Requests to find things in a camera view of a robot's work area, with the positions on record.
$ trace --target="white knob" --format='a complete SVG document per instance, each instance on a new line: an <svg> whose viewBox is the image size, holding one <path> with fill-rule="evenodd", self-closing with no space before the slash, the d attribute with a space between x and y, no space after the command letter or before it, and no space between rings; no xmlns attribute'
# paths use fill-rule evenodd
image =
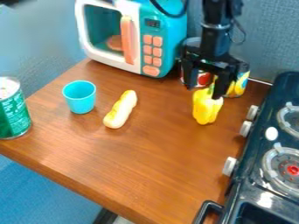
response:
<svg viewBox="0 0 299 224"><path fill-rule="evenodd" d="M247 137L252 125L252 122L244 121L240 129L240 135L242 135L243 137Z"/></svg>
<svg viewBox="0 0 299 224"><path fill-rule="evenodd" d="M275 127L267 128L265 137L269 141L274 141L278 137L278 130Z"/></svg>
<svg viewBox="0 0 299 224"><path fill-rule="evenodd" d="M249 121L253 121L259 111L259 107L255 105L251 105L250 109L248 110L246 119Z"/></svg>
<svg viewBox="0 0 299 224"><path fill-rule="evenodd" d="M235 159L234 157L228 157L226 159L226 163L225 166L223 167L222 173L227 177L232 176L233 168L236 165L236 163L237 163L237 159Z"/></svg>

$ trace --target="tabletop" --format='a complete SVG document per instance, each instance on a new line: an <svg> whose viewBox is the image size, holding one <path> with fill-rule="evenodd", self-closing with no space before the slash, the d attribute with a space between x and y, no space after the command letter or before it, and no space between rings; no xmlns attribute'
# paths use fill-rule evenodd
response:
<svg viewBox="0 0 299 224"><path fill-rule="evenodd" d="M75 80L98 89L86 115L71 113L61 94ZM137 106L122 128L106 128L103 117L128 89ZM249 81L242 97L225 99L216 123L200 126L176 71L152 79L86 59L27 99L33 125L0 141L0 153L135 223L192 223L203 201L224 202L221 170L241 153L240 126L268 89Z"/></svg>

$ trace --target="black stove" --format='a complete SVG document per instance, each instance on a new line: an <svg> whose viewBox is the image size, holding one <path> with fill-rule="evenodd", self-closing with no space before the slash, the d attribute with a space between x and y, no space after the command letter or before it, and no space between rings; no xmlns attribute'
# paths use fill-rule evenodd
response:
<svg viewBox="0 0 299 224"><path fill-rule="evenodd" d="M228 158L223 171L232 177L225 205L206 201L194 223L204 223L210 211L221 224L299 223L299 73L279 75L247 119L243 155Z"/></svg>

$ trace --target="blue plastic cup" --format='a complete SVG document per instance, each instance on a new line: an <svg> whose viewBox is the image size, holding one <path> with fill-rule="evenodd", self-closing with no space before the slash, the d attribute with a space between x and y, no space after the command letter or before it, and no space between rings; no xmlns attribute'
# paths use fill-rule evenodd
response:
<svg viewBox="0 0 299 224"><path fill-rule="evenodd" d="M86 114L93 110L96 86L86 80L76 80L64 86L62 94L66 103L75 114Z"/></svg>

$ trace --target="toy microwave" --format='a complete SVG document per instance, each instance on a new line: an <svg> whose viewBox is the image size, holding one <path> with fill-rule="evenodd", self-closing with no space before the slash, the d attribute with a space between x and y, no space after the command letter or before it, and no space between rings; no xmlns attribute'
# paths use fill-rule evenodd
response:
<svg viewBox="0 0 299 224"><path fill-rule="evenodd" d="M183 7L181 0L159 3L173 13ZM165 76L186 37L186 15L167 17L150 0L77 0L75 12L87 56L136 74Z"/></svg>

